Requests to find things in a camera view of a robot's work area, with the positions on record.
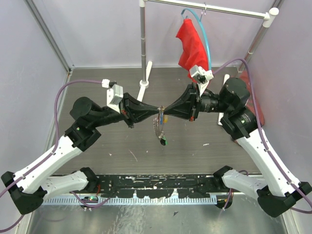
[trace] white clamp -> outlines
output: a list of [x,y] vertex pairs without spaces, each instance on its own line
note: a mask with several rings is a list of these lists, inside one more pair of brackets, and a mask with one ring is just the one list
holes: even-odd
[[269,12],[266,13],[266,17],[264,18],[262,26],[265,28],[269,28],[271,24],[273,23],[273,20],[278,15],[279,10],[276,7],[273,7],[269,10]]
[[198,76],[204,76],[205,77],[205,80],[204,81],[200,81],[198,83],[198,86],[199,86],[199,95],[200,97],[202,96],[202,94],[204,93],[204,91],[206,90],[208,84],[209,84],[209,81],[211,79],[214,78],[213,76],[213,72],[211,70],[209,71],[206,71],[205,69],[203,69],[201,66],[193,66],[191,69],[190,69],[190,75],[192,78],[196,78]]
[[107,90],[106,105],[114,111],[120,113],[119,103],[123,99],[123,88],[114,84],[111,89]]

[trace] white fitting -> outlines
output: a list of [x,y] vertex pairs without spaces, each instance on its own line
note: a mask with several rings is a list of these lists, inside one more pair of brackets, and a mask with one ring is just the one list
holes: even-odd
[[103,79],[102,80],[102,87],[103,88],[109,88],[109,82],[111,82],[109,79]]
[[273,7],[269,10],[269,18],[268,19],[264,19],[263,21],[263,27],[265,28],[269,28],[273,22],[273,20],[275,19],[275,17],[278,15],[278,8]]
[[144,81],[140,81],[140,87],[144,87],[144,88],[148,88],[148,86],[149,86],[149,82],[148,82],[148,80],[146,81],[146,82],[144,82]]
[[138,0],[138,4],[140,7],[145,7],[145,0]]

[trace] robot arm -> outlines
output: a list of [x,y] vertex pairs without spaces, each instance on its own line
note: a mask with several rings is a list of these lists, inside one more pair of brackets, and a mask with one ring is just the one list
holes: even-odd
[[[197,73],[197,79],[205,82],[203,73]],[[201,95],[201,84],[189,85],[184,94],[164,110],[165,115],[172,115],[194,121],[199,112],[222,112],[223,129],[233,140],[241,145],[259,168],[265,180],[243,175],[229,166],[214,173],[218,186],[233,188],[256,199],[261,208],[270,216],[277,217],[291,208],[302,196],[284,178],[272,158],[267,153],[258,131],[255,115],[245,107],[250,93],[244,81],[230,78],[223,85],[218,95],[209,92]],[[307,182],[300,182],[282,162],[261,129],[264,139],[274,158],[287,172],[292,184],[304,194],[312,191]]]
[[[302,196],[286,181],[265,151],[255,116],[245,107],[250,96],[245,82],[238,78],[230,78],[219,94],[214,94],[205,90],[209,80],[213,77],[212,74],[203,72],[199,67],[192,70],[191,74],[200,83],[188,85],[183,95],[164,109],[163,113],[189,121],[195,121],[199,112],[224,113],[221,119],[223,129],[248,152],[262,172],[265,181],[245,176],[225,166],[214,173],[216,184],[218,187],[239,190],[257,199],[267,214],[272,217],[279,216]],[[11,198],[22,215],[32,212],[44,200],[56,195],[77,190],[90,192],[94,190],[98,184],[98,178],[90,168],[82,168],[80,171],[59,178],[49,179],[48,177],[64,163],[95,143],[101,136],[96,130],[97,127],[123,120],[128,127],[133,128],[134,123],[159,113],[157,107],[144,104],[128,93],[123,94],[122,87],[117,84],[110,85],[110,82],[104,82],[102,85],[103,87],[112,85],[112,88],[107,91],[107,106],[102,108],[87,97],[79,98],[70,112],[75,123],[60,138],[55,154],[9,189]],[[275,159],[292,179],[293,184],[298,186],[304,194],[310,193],[312,191],[310,184],[300,182],[291,174],[269,142],[267,144]],[[5,186],[8,187],[15,179],[23,177],[29,168],[36,165],[51,151],[52,148],[15,174],[11,172],[3,174],[1,178]]]
[[157,107],[137,101],[128,93],[123,94],[121,86],[109,81],[103,81],[102,85],[112,86],[107,90],[107,106],[102,108],[87,97],[76,100],[70,111],[75,123],[59,139],[58,147],[51,157],[29,175],[24,176],[30,168],[45,159],[54,146],[22,170],[16,173],[6,172],[1,176],[6,187],[18,178],[23,178],[9,189],[11,198],[22,215],[34,211],[44,200],[54,196],[70,191],[94,190],[99,181],[90,168],[81,168],[77,172],[58,178],[49,176],[96,142],[101,136],[97,127],[124,120],[128,127],[133,128],[134,123],[158,113]]

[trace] metal floor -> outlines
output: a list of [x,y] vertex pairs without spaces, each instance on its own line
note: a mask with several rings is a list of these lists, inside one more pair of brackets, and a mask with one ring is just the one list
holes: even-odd
[[[211,81],[209,89],[219,92],[224,74],[233,74],[235,70],[221,71]],[[104,78],[116,80],[124,92],[137,97],[141,79],[139,68],[75,69],[71,80]],[[191,80],[182,68],[152,68],[149,82],[143,102],[168,106],[182,95]],[[75,100],[82,96],[100,106],[106,105],[106,90],[100,85],[72,85],[59,120],[61,133],[74,122],[69,111]],[[136,124],[134,129],[129,129],[124,122],[101,127],[101,138],[56,174],[69,174],[81,167],[90,167],[96,174],[212,174],[224,165],[259,173],[247,153],[231,142],[230,136],[216,124],[217,117],[216,113],[200,113],[195,122],[169,117],[164,126],[166,146],[162,146],[154,135],[153,117]]]
[[220,214],[215,205],[80,206],[42,205],[27,234],[286,234],[282,216],[272,218],[244,195]]

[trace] metal rod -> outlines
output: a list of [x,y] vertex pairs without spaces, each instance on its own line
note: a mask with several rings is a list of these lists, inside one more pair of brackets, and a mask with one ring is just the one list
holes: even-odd
[[[264,35],[266,34],[268,28],[263,27],[261,25],[261,27],[259,28],[257,34],[255,35],[252,44],[250,45],[248,52],[246,53],[244,59],[246,60],[247,63],[249,63],[249,61],[251,60],[254,52],[256,51],[256,49],[258,48],[258,45],[260,44],[260,42],[262,41]],[[241,63],[239,69],[238,69],[238,74],[242,73],[245,70],[245,65],[244,63]]]
[[211,6],[211,5],[206,5],[203,3],[195,3],[195,2],[180,1],[180,0],[148,0],[148,1],[165,3],[165,4],[170,4],[170,5],[176,5],[176,6],[185,6],[185,7],[197,8],[197,9],[208,10],[208,11],[216,11],[216,12],[228,13],[228,14],[239,15],[239,16],[247,16],[247,17],[253,17],[253,18],[258,18],[258,19],[265,19],[267,17],[267,14],[265,13],[243,11],[243,10],[231,9],[231,8],[226,8],[226,7],[220,7],[220,6]]
[[71,64],[67,63],[67,61],[66,61],[62,51],[58,47],[58,45],[57,45],[54,37],[52,36],[48,26],[44,22],[43,17],[41,16],[39,10],[37,9],[36,5],[34,4],[34,1],[33,0],[24,0],[24,2],[26,3],[26,5],[28,6],[29,10],[33,14],[35,20],[39,24],[39,27],[41,28],[42,32],[46,36],[48,42],[52,46],[52,49],[55,51],[57,57],[59,58],[59,60],[63,64],[64,68],[66,69],[67,72],[70,72]]
[[271,8],[276,7],[279,9],[283,3],[284,3],[284,0],[275,0]]
[[146,82],[145,7],[140,7],[142,81]]
[[[271,9],[273,7],[277,7],[277,8],[281,7],[283,2],[284,2],[284,0],[275,0],[274,3],[272,4]],[[257,34],[255,35],[255,37],[254,37],[254,39],[253,39],[253,41],[252,41],[252,43],[248,49],[248,52],[246,53],[246,55],[244,57],[244,59],[246,60],[247,63],[251,60],[254,52],[258,48],[258,46],[259,46],[260,42],[262,41],[264,35],[266,34],[267,30],[268,30],[268,28],[264,27],[263,25],[260,26]],[[245,70],[245,65],[243,63],[241,63],[241,65],[237,71],[237,75],[241,74],[244,70]]]

